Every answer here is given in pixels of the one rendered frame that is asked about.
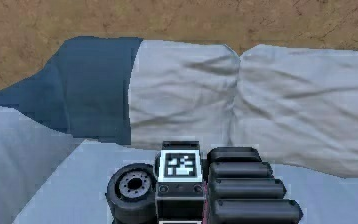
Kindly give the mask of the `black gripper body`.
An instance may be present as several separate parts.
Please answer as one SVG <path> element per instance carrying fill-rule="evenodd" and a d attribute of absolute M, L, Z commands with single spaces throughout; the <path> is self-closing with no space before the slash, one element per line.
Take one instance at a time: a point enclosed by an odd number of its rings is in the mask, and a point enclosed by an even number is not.
<path fill-rule="evenodd" d="M 153 166 L 133 163 L 120 168 L 105 193 L 112 224 L 157 224 Z"/>

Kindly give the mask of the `white pillow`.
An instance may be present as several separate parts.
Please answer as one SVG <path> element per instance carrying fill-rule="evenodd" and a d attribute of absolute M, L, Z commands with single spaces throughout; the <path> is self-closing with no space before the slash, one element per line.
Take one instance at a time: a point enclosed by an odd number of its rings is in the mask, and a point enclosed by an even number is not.
<path fill-rule="evenodd" d="M 239 56 L 226 45 L 144 40 L 128 90 L 131 145 L 198 141 L 229 144 Z"/>
<path fill-rule="evenodd" d="M 358 177 L 358 51 L 244 52 L 230 138 L 271 162 Z"/>

